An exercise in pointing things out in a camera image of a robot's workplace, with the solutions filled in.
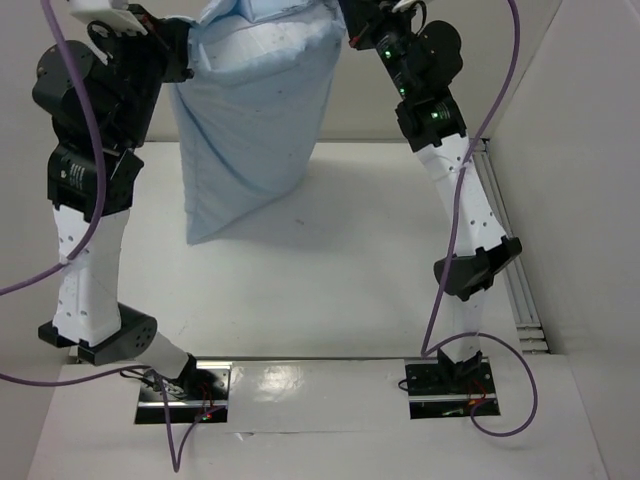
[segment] gray wall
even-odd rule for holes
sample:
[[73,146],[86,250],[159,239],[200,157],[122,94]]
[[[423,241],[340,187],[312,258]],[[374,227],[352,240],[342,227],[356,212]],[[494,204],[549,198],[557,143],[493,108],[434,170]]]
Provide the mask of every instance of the gray wall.
[[[61,1],[55,1],[64,13]],[[181,14],[197,18],[208,0],[140,1],[157,16]],[[522,76],[560,0],[518,0],[522,15]],[[454,80],[453,92],[473,132],[491,106],[508,67],[513,28],[506,0],[437,0],[429,6],[430,19],[452,23],[462,35],[465,68]],[[83,26],[62,15],[65,31],[86,38]],[[36,40],[48,32],[33,32]],[[394,110],[399,102],[384,68],[372,52],[356,52],[346,45],[340,60],[334,90],[322,135],[325,139],[402,139]],[[178,140],[166,95],[158,104],[150,139]]]
[[640,1],[564,0],[492,158],[612,480],[640,478]]
[[[35,65],[47,47],[46,25],[34,0],[4,0],[0,7],[0,284],[9,285],[51,266],[56,233],[46,198],[46,165],[55,147],[50,121],[31,101]],[[42,380],[57,378],[59,352],[37,340],[52,318],[56,285],[0,298],[0,371]],[[25,478],[49,408],[48,389],[0,382],[3,479]]]

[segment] white wall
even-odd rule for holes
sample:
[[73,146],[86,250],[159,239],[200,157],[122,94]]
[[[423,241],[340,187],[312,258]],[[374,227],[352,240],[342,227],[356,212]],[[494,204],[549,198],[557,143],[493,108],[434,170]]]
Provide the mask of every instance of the white wall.
[[[51,266],[56,233],[46,197],[47,160],[55,147],[50,121],[31,101],[35,65],[51,43],[39,2],[0,6],[0,285]],[[55,312],[56,285],[0,298],[0,371],[54,380],[61,352],[37,339]],[[0,382],[0,477],[25,478],[52,392]]]
[[[208,0],[138,0],[157,16],[171,14],[197,18]],[[65,12],[64,3],[54,0]],[[519,79],[546,31],[560,0],[518,0],[522,15],[522,61]],[[502,85],[511,56],[513,28],[506,0],[438,0],[429,7],[430,19],[452,23],[462,35],[465,68],[454,80],[453,92],[463,109],[467,124],[475,131]],[[62,15],[65,31],[86,39],[84,27]],[[38,41],[48,39],[47,31],[33,32]],[[402,139],[396,123],[399,97],[375,54],[343,50],[331,103],[323,128],[328,139]],[[158,104],[150,138],[177,140],[177,127],[166,95]]]
[[640,478],[639,12],[564,0],[491,152],[612,480]]

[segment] white floor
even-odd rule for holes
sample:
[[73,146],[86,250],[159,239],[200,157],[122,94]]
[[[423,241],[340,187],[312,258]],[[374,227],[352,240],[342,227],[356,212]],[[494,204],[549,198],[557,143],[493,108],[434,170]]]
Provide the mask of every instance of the white floor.
[[[201,356],[418,355],[449,224],[407,147],[319,145],[297,192],[192,248],[177,145],[150,144],[142,156],[120,298],[157,316],[180,346]],[[502,278],[484,323],[519,348]],[[531,389],[503,349],[483,350],[502,416],[481,422],[508,430],[527,417]],[[566,360],[531,361],[539,416],[509,440],[468,419],[409,420],[401,360],[236,364],[229,423],[198,428],[179,476],[164,426],[133,424],[134,382],[61,388],[29,478],[604,480]],[[62,377],[94,371],[68,366]]]
[[[177,144],[148,144],[120,300],[203,356],[418,356],[450,224],[406,145],[319,144],[288,197],[188,247]],[[434,340],[448,336],[445,305]],[[517,345],[502,276],[485,330]]]

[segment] blue towel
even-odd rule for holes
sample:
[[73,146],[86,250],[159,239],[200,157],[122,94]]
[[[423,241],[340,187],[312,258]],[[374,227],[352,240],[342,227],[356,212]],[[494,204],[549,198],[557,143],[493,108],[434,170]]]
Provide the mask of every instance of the blue towel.
[[340,55],[337,0],[213,0],[171,86],[195,244],[290,192],[317,141]]

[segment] light blue fabric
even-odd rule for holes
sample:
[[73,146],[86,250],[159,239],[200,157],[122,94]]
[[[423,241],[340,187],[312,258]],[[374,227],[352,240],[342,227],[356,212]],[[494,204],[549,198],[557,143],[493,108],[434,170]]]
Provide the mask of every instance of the light blue fabric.
[[300,182],[344,30],[337,0],[213,0],[194,22],[195,78],[171,87],[190,244]]

